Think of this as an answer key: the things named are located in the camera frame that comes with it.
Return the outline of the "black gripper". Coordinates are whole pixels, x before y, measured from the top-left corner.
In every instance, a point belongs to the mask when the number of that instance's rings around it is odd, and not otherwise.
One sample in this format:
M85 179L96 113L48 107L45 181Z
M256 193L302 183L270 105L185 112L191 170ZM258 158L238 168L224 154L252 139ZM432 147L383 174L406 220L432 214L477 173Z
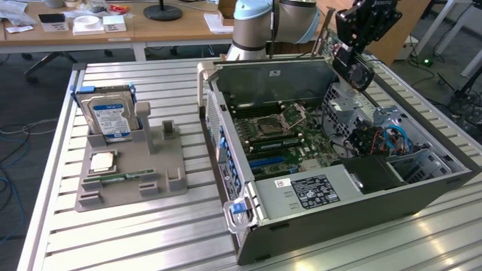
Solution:
M348 9L336 12L339 40L362 53L372 41L379 41L402 18L398 1L354 1Z

